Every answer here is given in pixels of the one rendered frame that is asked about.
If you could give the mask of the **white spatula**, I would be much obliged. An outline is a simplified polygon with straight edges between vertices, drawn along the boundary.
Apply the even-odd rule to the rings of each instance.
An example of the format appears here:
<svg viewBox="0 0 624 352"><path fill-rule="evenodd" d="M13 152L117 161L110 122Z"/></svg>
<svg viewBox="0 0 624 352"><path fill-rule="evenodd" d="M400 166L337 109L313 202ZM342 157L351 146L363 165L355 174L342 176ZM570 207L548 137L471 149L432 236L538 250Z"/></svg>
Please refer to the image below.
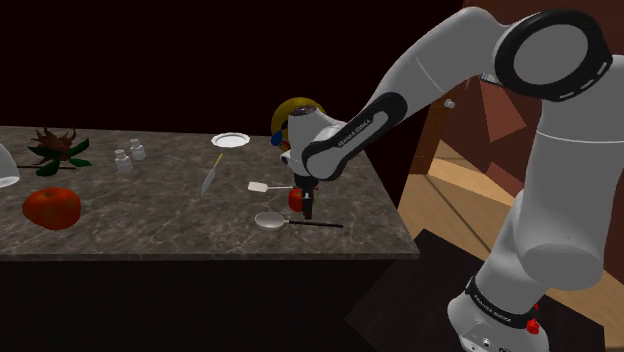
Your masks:
<svg viewBox="0 0 624 352"><path fill-rule="evenodd" d="M254 191L254 192L265 193L268 190L274 190L274 189L293 189L293 186L269 186L266 183L250 181L248 183L247 189L250 191Z"/></svg>

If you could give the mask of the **yellow round toy figure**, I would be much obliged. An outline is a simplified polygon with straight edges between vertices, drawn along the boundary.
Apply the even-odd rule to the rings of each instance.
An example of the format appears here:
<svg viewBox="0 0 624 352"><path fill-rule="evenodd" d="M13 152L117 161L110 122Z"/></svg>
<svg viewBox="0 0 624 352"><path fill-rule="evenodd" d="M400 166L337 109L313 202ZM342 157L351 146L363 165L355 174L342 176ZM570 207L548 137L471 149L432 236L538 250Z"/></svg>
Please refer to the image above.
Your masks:
<svg viewBox="0 0 624 352"><path fill-rule="evenodd" d="M324 112L320 104L304 97L295 97L283 102L275 110L271 120L271 144L282 151L291 149L288 139L288 116L295 108L301 106L314 106Z"/></svg>

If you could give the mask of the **white round plate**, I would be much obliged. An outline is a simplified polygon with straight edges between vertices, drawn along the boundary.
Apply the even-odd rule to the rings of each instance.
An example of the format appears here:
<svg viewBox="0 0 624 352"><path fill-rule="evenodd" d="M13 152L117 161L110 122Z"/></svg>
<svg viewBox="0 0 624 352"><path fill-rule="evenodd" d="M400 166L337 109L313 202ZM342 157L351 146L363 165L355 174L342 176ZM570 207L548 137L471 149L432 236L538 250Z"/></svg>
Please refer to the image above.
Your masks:
<svg viewBox="0 0 624 352"><path fill-rule="evenodd" d="M237 148L250 142L250 137L244 133L226 132L214 136L211 143L220 148Z"/></svg>

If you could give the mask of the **dark robot stand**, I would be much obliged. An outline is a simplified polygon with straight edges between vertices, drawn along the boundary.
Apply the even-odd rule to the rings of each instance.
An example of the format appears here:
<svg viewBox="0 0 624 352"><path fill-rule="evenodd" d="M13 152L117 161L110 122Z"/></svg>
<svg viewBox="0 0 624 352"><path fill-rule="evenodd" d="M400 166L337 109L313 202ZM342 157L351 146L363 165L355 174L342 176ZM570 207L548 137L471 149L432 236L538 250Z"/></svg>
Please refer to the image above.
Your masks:
<svg viewBox="0 0 624 352"><path fill-rule="evenodd" d="M447 305L482 260L423 230L416 260L397 260L346 316L377 352L465 352ZM538 302L550 352L606 352L602 325L551 299Z"/></svg>

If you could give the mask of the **brown wooden door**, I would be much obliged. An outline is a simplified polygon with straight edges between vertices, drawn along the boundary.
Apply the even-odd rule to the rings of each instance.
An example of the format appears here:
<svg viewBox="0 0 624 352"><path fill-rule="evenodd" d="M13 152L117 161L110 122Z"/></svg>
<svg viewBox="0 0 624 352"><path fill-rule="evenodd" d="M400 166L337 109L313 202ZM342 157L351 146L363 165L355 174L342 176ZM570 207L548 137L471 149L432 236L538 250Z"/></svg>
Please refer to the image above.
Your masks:
<svg viewBox="0 0 624 352"><path fill-rule="evenodd" d="M430 105L410 172L447 182L481 173L514 197L540 111L538 100L474 76Z"/></svg>

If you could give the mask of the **brown flower with green leaves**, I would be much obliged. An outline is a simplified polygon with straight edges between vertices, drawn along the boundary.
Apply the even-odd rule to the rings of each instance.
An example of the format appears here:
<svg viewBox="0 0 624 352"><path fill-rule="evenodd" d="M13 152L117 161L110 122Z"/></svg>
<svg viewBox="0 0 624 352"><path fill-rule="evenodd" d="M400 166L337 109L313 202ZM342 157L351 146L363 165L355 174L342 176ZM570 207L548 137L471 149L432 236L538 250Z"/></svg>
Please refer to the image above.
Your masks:
<svg viewBox="0 0 624 352"><path fill-rule="evenodd" d="M27 149L34 155L41 158L37 163L30 165L31 169L35 169L35 174L39 177L51 177L62 169L61 164L67 162L71 164L71 169L90 167L92 163L88 160L78 158L78 155L85 152L89 146L89 139L84 139L75 144L77 131L75 128L71 132L63 135L56 135L47 127L43 127L43 131L36 130L36 137L32 141L36 142L36 146L28 146Z"/></svg>

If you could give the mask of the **large red tomato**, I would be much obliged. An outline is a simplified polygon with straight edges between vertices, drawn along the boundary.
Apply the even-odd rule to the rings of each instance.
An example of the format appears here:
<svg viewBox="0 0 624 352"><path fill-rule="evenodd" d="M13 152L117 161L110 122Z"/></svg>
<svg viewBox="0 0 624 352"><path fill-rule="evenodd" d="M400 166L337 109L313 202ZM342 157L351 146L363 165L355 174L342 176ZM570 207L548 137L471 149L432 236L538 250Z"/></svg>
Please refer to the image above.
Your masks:
<svg viewBox="0 0 624 352"><path fill-rule="evenodd" d="M22 204L23 215L45 229L70 228L81 217L80 197L70 189L45 188L29 195Z"/></svg>

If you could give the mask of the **yellow-handled knife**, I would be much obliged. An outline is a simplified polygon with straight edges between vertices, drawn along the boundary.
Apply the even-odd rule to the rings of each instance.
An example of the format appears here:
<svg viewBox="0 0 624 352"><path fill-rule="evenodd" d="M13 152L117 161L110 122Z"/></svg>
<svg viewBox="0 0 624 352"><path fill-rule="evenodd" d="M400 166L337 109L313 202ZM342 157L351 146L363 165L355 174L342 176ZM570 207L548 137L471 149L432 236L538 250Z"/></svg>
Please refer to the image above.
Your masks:
<svg viewBox="0 0 624 352"><path fill-rule="evenodd" d="M217 169L217 167L219 165L219 162L221 161L222 157L223 157L223 154L220 154L219 157L217 158L216 162L214 163L213 167L209 171L208 175L206 176L205 180L203 181L201 189L200 189L200 195L201 196L203 196L206 193L206 191L209 188L210 184L214 180L214 178L216 176L216 169Z"/></svg>

